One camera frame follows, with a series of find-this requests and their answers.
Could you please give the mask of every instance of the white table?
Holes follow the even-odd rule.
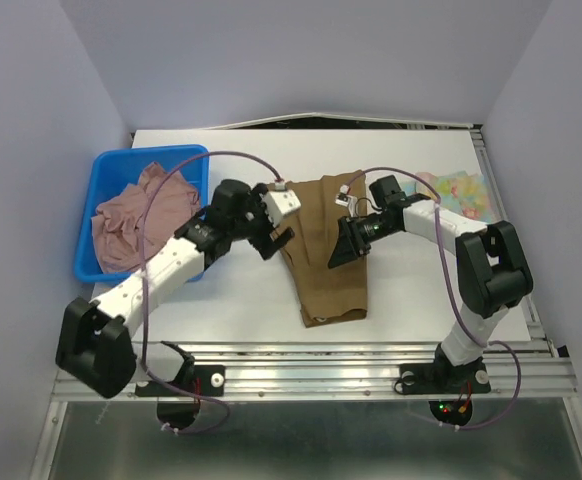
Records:
[[[408,130],[171,130],[138,131],[134,147],[198,143],[208,150],[240,150],[271,162],[287,180],[359,168],[393,166],[439,175],[480,173],[467,131]],[[210,192],[223,178],[269,182],[261,166],[233,157],[210,159]],[[382,176],[372,173],[367,183]],[[454,283],[455,258],[448,255]],[[151,316],[150,340],[196,343],[438,342],[454,319],[436,246],[408,234],[374,243],[368,258],[365,320],[307,329],[291,277],[279,256],[268,262],[246,242],[189,283]],[[456,298],[460,298],[456,288]],[[511,311],[493,338],[530,339],[526,304]]]

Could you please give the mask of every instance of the white wall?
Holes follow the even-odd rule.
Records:
[[[61,0],[133,128],[484,122],[550,0]]]
[[[553,1],[485,135],[542,321],[567,343],[582,394],[582,0]]]
[[[0,480],[28,478],[91,162],[126,143],[57,0],[0,0]]]

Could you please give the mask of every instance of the purple cable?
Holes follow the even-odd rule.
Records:
[[[431,193],[433,193],[433,195],[435,197],[434,202],[436,203],[436,208],[434,211],[435,236],[436,236],[436,240],[437,240],[437,244],[438,244],[438,253],[440,254],[440,261],[442,263],[442,275],[444,276],[444,283],[445,283],[446,288],[447,288],[447,295],[449,296],[449,302],[451,303],[451,310],[453,310],[453,314],[458,322],[458,325],[460,325],[460,328],[462,329],[464,334],[469,339],[471,339],[471,341],[473,343],[475,343],[476,345],[478,345],[482,348],[487,348],[487,344],[483,344],[482,342],[480,342],[475,337],[475,335],[473,335],[471,333],[471,331],[467,328],[464,321],[462,320],[462,316],[460,315],[460,309],[458,308],[458,304],[455,301],[455,295],[453,294],[453,287],[451,286],[451,275],[449,275],[449,266],[447,265],[447,258],[446,258],[444,246],[442,243],[442,225],[440,224],[440,208],[439,208],[440,204],[442,203],[442,197],[435,190],[435,188],[433,188],[424,179],[420,178],[419,176],[417,176],[413,173],[407,172],[405,170],[401,170],[399,168],[393,168],[393,167],[368,168],[368,169],[363,170],[360,173],[356,174],[345,185],[347,187],[351,187],[351,184],[355,180],[360,178],[361,176],[363,176],[369,172],[378,172],[378,171],[389,171],[389,172],[395,172],[395,173],[405,175],[409,178],[414,179],[417,182],[420,182],[422,185],[427,187],[431,191]],[[479,428],[487,427],[489,425],[494,424],[495,422],[500,420],[502,417],[504,417],[506,414],[508,414],[511,411],[511,409],[513,408],[513,405],[515,404],[515,402],[518,399],[518,396],[520,395],[520,387],[522,386],[522,368],[520,366],[520,360],[518,359],[518,356],[516,355],[515,351],[508,344],[506,344],[505,342],[503,342],[501,340],[493,340],[493,341],[489,342],[488,345],[500,345],[500,346],[504,347],[505,350],[507,350],[511,354],[511,356],[513,357],[513,362],[515,363],[515,368],[517,371],[517,381],[516,381],[516,385],[515,385],[515,390],[513,391],[513,396],[511,397],[511,401],[508,403],[508,405],[505,407],[505,409],[502,412],[500,412],[498,415],[493,417],[492,419],[487,420],[487,421],[482,422],[482,423],[478,423],[477,425],[469,425],[469,426],[465,426],[465,427],[459,427],[458,430],[477,430]],[[448,425],[450,427],[455,428],[455,426],[445,424],[445,423],[443,423],[442,425]]]
[[[158,194],[158,191],[160,191],[160,189],[164,186],[164,184],[167,182],[167,180],[169,180],[169,178],[171,178],[172,175],[174,175],[177,171],[179,171],[181,168],[188,165],[189,163],[195,162],[196,160],[200,160],[204,157],[211,157],[213,155],[229,155],[229,156],[233,156],[233,157],[248,158],[249,160],[253,160],[254,162],[257,162],[260,165],[263,165],[266,168],[268,168],[269,170],[271,170],[273,175],[275,175],[276,181],[282,180],[278,171],[271,164],[265,162],[264,160],[262,160],[259,157],[256,157],[255,155],[251,155],[249,153],[243,153],[243,152],[234,152],[231,150],[226,150],[226,151],[219,150],[219,151],[215,151],[215,152],[200,153],[200,154],[194,155],[186,160],[183,160],[180,164],[175,166],[166,175],[166,177],[164,177],[162,179],[162,181],[158,184],[158,186],[153,191],[153,193],[149,196],[147,206],[144,209],[144,213],[142,214],[142,220],[140,222],[140,238],[142,239],[142,241],[140,242],[139,253],[140,253],[140,270],[142,271],[142,317],[143,317],[143,322],[142,322],[142,355],[140,357],[140,367],[142,368],[142,370],[144,370],[144,372],[147,374],[147,376],[151,380],[153,380],[157,384],[161,385],[162,387],[166,388],[167,390],[170,390],[174,393],[177,393],[178,395],[184,395],[186,397],[190,397],[190,398],[193,398],[193,399],[196,399],[199,401],[215,403],[216,405],[220,405],[222,408],[224,408],[225,412],[226,412],[225,416],[215,425],[211,425],[209,427],[205,427],[205,428],[201,428],[201,429],[197,429],[197,430],[187,428],[187,429],[178,431],[176,429],[171,428],[169,425],[166,425],[171,431],[173,431],[176,434],[204,433],[204,432],[210,432],[212,430],[215,430],[215,429],[221,427],[222,425],[224,425],[224,423],[229,419],[229,417],[231,415],[231,408],[229,407],[229,405],[226,402],[223,402],[222,400],[220,400],[218,398],[206,397],[204,395],[197,395],[195,393],[187,392],[186,390],[182,390],[180,388],[174,387],[173,385],[170,385],[169,383],[167,383],[166,381],[164,381],[163,379],[161,379],[160,377],[155,375],[149,369],[149,365],[147,364],[147,349],[148,349],[148,345],[149,345],[149,281],[148,281],[147,275],[146,275],[146,273],[147,273],[147,258],[146,258],[146,254],[145,254],[145,250],[144,250],[144,232],[145,232],[145,225],[146,225],[146,221],[147,221],[147,215],[149,214],[149,210],[151,209],[151,205],[153,204],[153,201],[155,200],[155,198]]]

